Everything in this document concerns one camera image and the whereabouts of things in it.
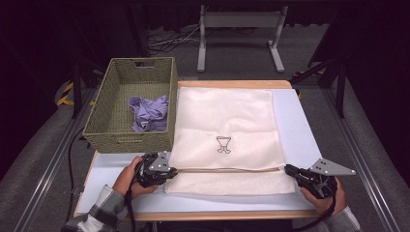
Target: printed logo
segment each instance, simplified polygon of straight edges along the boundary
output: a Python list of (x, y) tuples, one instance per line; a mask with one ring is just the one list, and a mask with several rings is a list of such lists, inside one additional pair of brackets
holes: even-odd
[(219, 153), (225, 152), (229, 154), (231, 151), (228, 150), (228, 143), (231, 140), (231, 137), (217, 136), (217, 141), (220, 143), (220, 148), (218, 149)]

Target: white table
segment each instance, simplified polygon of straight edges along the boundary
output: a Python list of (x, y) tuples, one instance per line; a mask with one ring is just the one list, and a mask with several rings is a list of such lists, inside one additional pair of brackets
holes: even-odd
[[(224, 86), (228, 82), (220, 81)], [(241, 84), (256, 88), (273, 88), (266, 81), (231, 81), (229, 86)], [(319, 158), (320, 151), (295, 90), (285, 83), (273, 92), (280, 143), (286, 162), (309, 168)], [(85, 181), (85, 189), (78, 201), (75, 215), (88, 213), (104, 185), (112, 186), (124, 166), (135, 156), (143, 154), (96, 153)], [(136, 220), (200, 220), (253, 218), (308, 218), (315, 217), (314, 207), (297, 191), (287, 194), (262, 196), (206, 196), (165, 193), (160, 187), (154, 193), (142, 195), (132, 202)]]

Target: white mesh bag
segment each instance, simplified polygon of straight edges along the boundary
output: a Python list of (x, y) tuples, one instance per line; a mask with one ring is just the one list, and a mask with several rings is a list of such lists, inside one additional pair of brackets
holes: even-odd
[(266, 195), (295, 191), (285, 165), (272, 92), (182, 87), (167, 193)]

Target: green wicker basket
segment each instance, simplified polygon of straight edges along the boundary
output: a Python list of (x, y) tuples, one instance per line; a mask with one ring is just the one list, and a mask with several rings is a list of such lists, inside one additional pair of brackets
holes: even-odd
[[(112, 59), (86, 123), (84, 137), (104, 154), (171, 151), (177, 88), (174, 58)], [(166, 131), (133, 131), (130, 97), (155, 100), (163, 95), (169, 98)]]

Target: metal leg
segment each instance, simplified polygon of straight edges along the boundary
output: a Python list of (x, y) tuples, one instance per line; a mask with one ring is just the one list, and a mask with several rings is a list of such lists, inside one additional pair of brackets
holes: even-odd
[(201, 6), (201, 16), (199, 19), (199, 30), (201, 33), (201, 40), (199, 42), (198, 67), (200, 73), (205, 72), (205, 55), (206, 55), (206, 41), (205, 41), (205, 7)]
[(290, 84), (297, 84), (299, 81), (302, 81), (308, 77), (310, 77), (311, 75), (331, 66), (333, 63), (335, 62), (335, 60), (328, 60), (326, 62), (320, 63), (318, 65), (316, 65), (315, 67), (312, 67), (310, 69), (308, 69), (307, 71), (303, 72), (302, 74), (292, 78), (289, 80)]
[(130, 30), (132, 31), (132, 38), (134, 44), (136, 44), (135, 49), (138, 55), (142, 57), (150, 57), (150, 52), (148, 51), (148, 43), (145, 40), (144, 28), (141, 23), (142, 10), (141, 6), (136, 5), (126, 5), (124, 10), (127, 17), (127, 22), (130, 25)]
[(275, 34), (275, 38), (273, 41), (268, 41), (269, 48), (271, 49), (271, 54), (272, 54), (272, 57), (274, 58), (274, 62), (277, 67), (278, 73), (284, 72), (284, 67), (283, 67), (283, 64), (280, 60), (280, 56), (278, 53), (278, 41), (280, 38), (281, 30), (283, 28), (284, 20), (286, 19), (286, 12), (287, 12), (287, 7), (283, 7), (280, 13), (279, 20), (278, 20), (277, 32)]
[(340, 118), (344, 118), (343, 114), (343, 98), (344, 98), (344, 86), (346, 83), (346, 69), (343, 62), (340, 62), (340, 73), (337, 79), (337, 94), (336, 94), (336, 109)]
[(73, 89), (74, 89), (74, 113), (73, 119), (76, 118), (78, 112), (81, 110), (81, 77), (79, 73), (78, 62), (73, 64)]

